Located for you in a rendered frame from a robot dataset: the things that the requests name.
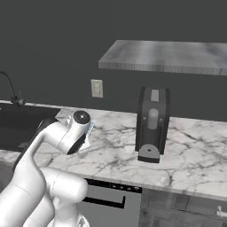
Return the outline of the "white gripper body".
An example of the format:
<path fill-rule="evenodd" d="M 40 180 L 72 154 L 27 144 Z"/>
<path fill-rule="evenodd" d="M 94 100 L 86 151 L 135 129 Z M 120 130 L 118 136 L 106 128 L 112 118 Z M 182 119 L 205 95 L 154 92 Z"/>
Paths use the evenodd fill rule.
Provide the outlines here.
<path fill-rule="evenodd" d="M 84 158 L 88 154 L 88 149 L 90 148 L 90 141 L 86 137 L 84 143 L 81 148 L 78 150 L 77 154 L 80 159 Z"/>

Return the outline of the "black sink basin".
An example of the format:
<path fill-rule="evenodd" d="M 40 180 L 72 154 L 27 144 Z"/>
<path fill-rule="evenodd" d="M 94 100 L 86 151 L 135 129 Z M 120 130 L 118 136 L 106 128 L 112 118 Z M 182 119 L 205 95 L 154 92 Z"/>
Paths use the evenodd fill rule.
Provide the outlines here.
<path fill-rule="evenodd" d="M 0 103 L 0 149 L 21 152 L 40 122 L 55 117 L 59 108 Z"/>

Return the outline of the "black coffee machine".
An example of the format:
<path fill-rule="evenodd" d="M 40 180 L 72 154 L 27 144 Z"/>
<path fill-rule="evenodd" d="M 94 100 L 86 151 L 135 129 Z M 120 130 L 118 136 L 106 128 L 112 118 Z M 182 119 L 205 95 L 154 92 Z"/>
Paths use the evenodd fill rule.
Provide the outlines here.
<path fill-rule="evenodd" d="M 137 108 L 137 159 L 159 163 L 164 154 L 170 117 L 170 90 L 142 87 Z"/>

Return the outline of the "grey dishwasher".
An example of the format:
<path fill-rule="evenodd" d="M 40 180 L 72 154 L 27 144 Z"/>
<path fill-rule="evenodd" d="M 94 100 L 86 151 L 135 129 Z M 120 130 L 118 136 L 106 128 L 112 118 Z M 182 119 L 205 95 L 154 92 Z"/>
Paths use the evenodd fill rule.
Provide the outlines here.
<path fill-rule="evenodd" d="M 82 201 L 78 207 L 90 227 L 138 227 L 141 187 L 94 179 L 87 179 L 87 182 L 89 188 L 86 197 L 114 202 L 122 202 L 122 197 L 126 197 L 124 209 Z"/>

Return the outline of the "black sink tap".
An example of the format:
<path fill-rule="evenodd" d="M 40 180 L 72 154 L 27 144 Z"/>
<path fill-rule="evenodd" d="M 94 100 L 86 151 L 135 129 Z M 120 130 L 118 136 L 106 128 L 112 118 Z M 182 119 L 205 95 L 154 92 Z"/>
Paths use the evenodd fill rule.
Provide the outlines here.
<path fill-rule="evenodd" d="M 14 92 L 14 89 L 12 87 L 12 81 L 11 81 L 9 75 L 5 71 L 0 71 L 0 75 L 3 75 L 6 78 L 8 84 L 9 84 L 10 91 L 11 91 L 11 94 L 12 94 L 12 96 L 11 96 L 11 102 L 14 105 L 16 105 L 16 106 L 23 106 L 23 105 L 25 105 L 26 104 L 26 100 L 23 97 L 19 97 L 18 98 L 16 96 L 16 94 Z"/>

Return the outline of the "dark wooden cupboard drawer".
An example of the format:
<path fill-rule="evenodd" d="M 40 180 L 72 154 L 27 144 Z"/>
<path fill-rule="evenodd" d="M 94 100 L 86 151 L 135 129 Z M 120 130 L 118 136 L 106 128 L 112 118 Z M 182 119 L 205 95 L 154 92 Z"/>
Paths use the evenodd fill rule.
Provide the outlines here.
<path fill-rule="evenodd" d="M 227 201 L 143 189 L 138 227 L 227 227 Z"/>

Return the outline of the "white wall outlet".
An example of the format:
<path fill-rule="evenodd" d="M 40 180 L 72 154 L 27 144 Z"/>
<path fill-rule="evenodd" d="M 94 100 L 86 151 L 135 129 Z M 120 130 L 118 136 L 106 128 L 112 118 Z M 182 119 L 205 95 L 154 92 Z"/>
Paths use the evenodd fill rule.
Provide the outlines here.
<path fill-rule="evenodd" d="M 103 97 L 103 82 L 101 80 L 91 79 L 91 96 L 94 98 Z"/>

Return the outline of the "grey marble wall shelf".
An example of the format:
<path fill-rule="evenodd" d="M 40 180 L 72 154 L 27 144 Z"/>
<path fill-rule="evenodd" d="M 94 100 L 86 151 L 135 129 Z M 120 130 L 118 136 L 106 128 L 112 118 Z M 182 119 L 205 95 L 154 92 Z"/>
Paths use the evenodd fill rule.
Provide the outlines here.
<path fill-rule="evenodd" d="M 227 43 L 117 40 L 98 67 L 227 76 Z"/>

